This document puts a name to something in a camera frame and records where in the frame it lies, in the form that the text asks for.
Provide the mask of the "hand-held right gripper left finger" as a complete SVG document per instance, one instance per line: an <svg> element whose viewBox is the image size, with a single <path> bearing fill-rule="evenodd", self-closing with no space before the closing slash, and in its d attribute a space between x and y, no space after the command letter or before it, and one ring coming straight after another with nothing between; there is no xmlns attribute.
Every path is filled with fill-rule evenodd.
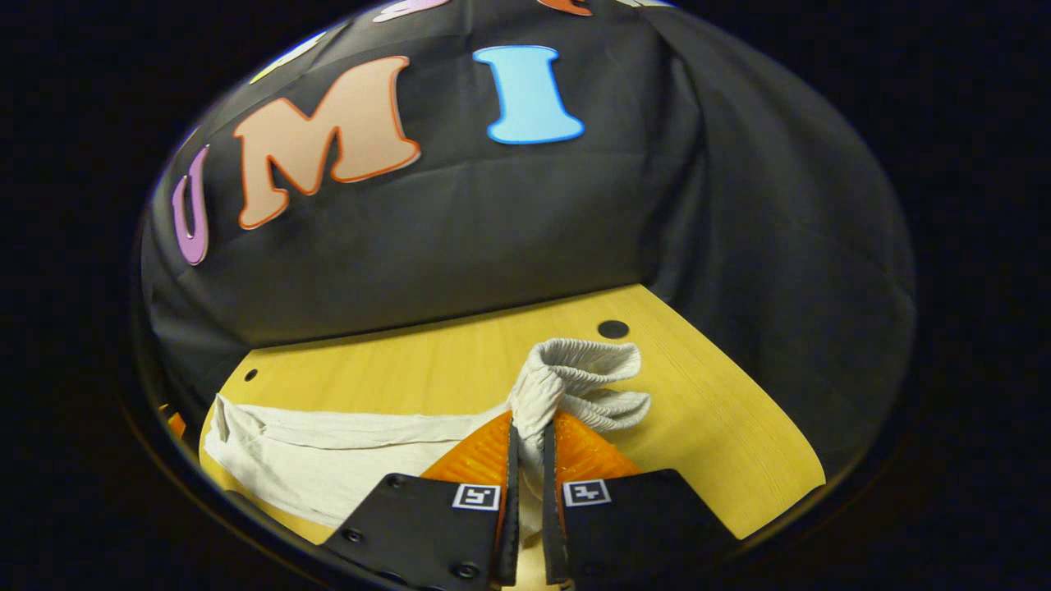
<svg viewBox="0 0 1051 591"><path fill-rule="evenodd" d="M384 475L324 546L404 588L513 586L518 502L518 433L503 412L421 475Z"/></svg>

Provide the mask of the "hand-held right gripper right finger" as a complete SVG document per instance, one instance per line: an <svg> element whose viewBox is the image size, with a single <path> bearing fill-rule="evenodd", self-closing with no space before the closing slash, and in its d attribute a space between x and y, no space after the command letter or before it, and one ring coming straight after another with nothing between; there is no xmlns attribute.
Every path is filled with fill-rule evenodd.
<svg viewBox="0 0 1051 591"><path fill-rule="evenodd" d="M678 471L643 471L580 419L544 428L542 547L562 588L701 586L739 541Z"/></svg>

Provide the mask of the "white jeans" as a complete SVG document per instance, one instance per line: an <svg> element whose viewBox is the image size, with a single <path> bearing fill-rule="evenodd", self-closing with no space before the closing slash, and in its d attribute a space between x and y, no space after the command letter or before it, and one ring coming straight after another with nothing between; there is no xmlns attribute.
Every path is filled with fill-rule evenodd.
<svg viewBox="0 0 1051 591"><path fill-rule="evenodd" d="M638 345L551 339L535 345L502 404L476 415L380 415L241 405L218 394L204 448L249 493L301 519L335 527L385 474L420 476L492 419L510 413L518 431L526 500L521 536L542 529L542 431L563 411L595 433L638 425L646 392L615 392L635 378Z"/></svg>

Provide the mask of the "black backdrop cloth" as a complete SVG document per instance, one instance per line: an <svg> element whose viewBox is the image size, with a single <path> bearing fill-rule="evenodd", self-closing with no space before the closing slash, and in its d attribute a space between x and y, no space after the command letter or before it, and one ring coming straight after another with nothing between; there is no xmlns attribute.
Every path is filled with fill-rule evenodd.
<svg viewBox="0 0 1051 591"><path fill-rule="evenodd" d="M870 448L915 266L822 94L671 5L409 1L236 82L154 184L136 295L180 396L206 407L256 347L641 284L827 474Z"/></svg>

